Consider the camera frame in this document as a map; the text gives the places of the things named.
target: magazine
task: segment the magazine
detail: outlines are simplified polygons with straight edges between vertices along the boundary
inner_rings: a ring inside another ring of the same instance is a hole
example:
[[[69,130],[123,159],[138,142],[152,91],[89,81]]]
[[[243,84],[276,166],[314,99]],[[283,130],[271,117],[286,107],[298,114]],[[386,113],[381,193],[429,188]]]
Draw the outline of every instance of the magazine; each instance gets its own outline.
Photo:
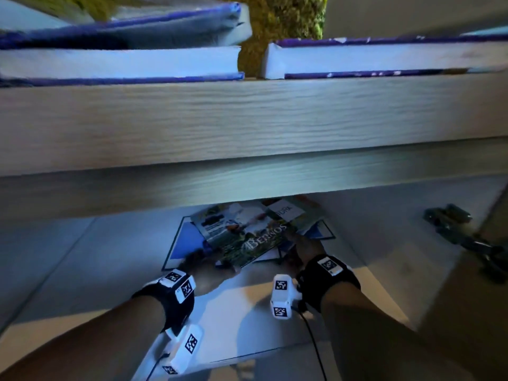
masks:
[[[318,204],[298,195],[214,205],[190,218],[221,262],[242,267],[284,242],[284,232],[303,234],[322,217]]]

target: black metal object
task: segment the black metal object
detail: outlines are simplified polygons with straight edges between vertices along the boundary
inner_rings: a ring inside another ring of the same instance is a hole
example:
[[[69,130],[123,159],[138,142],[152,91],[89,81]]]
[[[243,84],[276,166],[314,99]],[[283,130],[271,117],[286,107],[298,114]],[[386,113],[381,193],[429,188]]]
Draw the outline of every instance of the black metal object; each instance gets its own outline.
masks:
[[[474,252],[484,263],[482,273],[495,283],[505,283],[508,279],[508,252],[500,245],[494,245],[470,233],[467,224],[472,217],[467,211],[454,204],[442,208],[425,210],[423,218],[434,225],[438,234],[454,245],[461,245]]]

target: person's right arm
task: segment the person's right arm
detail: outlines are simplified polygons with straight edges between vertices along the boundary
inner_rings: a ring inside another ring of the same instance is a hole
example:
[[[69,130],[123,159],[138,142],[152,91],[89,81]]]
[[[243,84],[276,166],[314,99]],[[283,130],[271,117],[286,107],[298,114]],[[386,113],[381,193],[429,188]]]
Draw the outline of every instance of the person's right arm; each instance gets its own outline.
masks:
[[[325,253],[319,241],[290,236],[305,265]],[[471,381],[473,377],[431,350],[417,333],[376,307],[349,282],[331,287],[321,314],[342,381]]]

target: black wrist strap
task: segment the black wrist strap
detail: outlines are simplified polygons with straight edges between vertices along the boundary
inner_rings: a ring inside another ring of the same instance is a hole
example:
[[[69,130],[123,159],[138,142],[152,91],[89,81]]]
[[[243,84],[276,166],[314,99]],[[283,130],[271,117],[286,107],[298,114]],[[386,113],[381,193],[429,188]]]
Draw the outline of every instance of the black wrist strap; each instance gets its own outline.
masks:
[[[303,300],[321,313],[321,299],[333,285],[349,282],[361,289],[360,282],[348,266],[334,256],[321,254],[310,260],[296,276]]]
[[[195,287],[192,275],[173,269],[165,277],[144,285],[132,298],[150,296],[159,301],[166,313],[166,323],[162,332],[171,329],[178,335],[194,309]]]

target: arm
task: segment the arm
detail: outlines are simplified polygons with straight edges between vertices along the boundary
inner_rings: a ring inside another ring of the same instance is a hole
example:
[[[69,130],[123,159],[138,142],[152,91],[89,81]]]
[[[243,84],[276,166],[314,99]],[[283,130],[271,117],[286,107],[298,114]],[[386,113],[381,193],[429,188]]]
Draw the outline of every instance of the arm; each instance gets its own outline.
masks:
[[[325,253],[319,241],[293,235],[305,266]],[[473,377],[427,347],[417,333],[393,320],[349,282],[321,298],[325,321],[343,381],[466,381]]]
[[[182,265],[194,276],[196,297],[236,275],[233,267],[216,269],[216,260],[195,253]],[[128,381],[165,323],[156,298],[132,298],[28,354],[0,374],[0,381]]]

